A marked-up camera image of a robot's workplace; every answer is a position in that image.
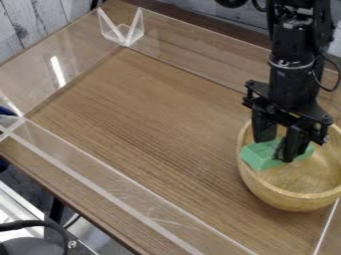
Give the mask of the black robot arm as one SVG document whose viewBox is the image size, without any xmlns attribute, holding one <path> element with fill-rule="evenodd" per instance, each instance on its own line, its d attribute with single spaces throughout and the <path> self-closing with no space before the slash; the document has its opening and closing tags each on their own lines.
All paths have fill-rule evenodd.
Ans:
<svg viewBox="0 0 341 255">
<path fill-rule="evenodd" d="M 252 109 L 253 138 L 257 142 L 277 139 L 277 129 L 287 134 L 273 157 L 291 162 L 306 153 L 312 142 L 327 142 L 334 119 L 318 102 L 323 85 L 324 48 L 334 41 L 336 29 L 331 0 L 267 0 L 272 52 L 267 83 L 248 81 L 243 104 Z"/>
</svg>

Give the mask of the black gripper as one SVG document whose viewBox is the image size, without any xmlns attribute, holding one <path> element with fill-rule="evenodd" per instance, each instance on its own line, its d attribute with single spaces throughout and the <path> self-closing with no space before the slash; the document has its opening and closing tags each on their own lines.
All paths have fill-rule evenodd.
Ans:
<svg viewBox="0 0 341 255">
<path fill-rule="evenodd" d="M 249 80 L 243 104 L 252 109 L 256 142 L 277 137 L 277 128 L 287 128 L 275 158 L 289 163 L 306 153 L 311 141 L 326 143 L 334 119 L 318 103 L 326 68 L 326 55 L 306 60 L 269 56 L 269 83 Z"/>
</svg>

